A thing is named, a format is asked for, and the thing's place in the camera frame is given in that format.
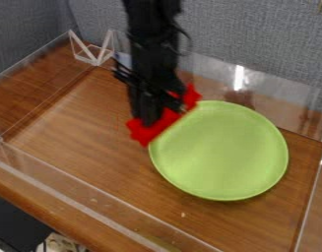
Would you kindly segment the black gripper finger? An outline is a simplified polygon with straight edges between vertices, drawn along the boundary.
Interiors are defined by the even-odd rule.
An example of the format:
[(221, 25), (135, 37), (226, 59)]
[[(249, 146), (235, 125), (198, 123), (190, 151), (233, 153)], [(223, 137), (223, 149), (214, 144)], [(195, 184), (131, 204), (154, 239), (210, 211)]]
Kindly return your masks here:
[(160, 118), (160, 93), (148, 87), (131, 85), (127, 88), (131, 115), (142, 121), (143, 127), (151, 127)]
[(162, 94), (160, 100), (163, 106), (171, 109), (174, 112), (183, 113), (186, 111), (183, 101), (178, 97), (174, 97), (170, 94)]

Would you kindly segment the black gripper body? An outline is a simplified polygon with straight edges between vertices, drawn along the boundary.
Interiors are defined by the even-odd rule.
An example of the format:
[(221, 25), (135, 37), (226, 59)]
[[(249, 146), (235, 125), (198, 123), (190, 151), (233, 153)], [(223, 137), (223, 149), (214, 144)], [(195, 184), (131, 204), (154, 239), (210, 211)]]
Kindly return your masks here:
[(177, 75), (179, 61), (179, 38), (130, 35), (130, 66), (116, 59), (115, 77), (130, 87), (136, 85), (155, 89), (160, 95), (168, 94), (183, 100), (186, 85)]

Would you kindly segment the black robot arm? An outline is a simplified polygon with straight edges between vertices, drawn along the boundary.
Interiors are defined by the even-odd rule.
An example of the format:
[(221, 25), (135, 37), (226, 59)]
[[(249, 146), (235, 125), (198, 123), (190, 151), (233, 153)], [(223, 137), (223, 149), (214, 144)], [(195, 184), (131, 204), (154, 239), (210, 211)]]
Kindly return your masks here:
[(115, 77), (127, 85), (134, 119), (151, 127), (164, 107), (179, 112), (186, 85), (177, 75), (182, 0), (122, 0), (127, 16), (131, 68), (116, 62)]

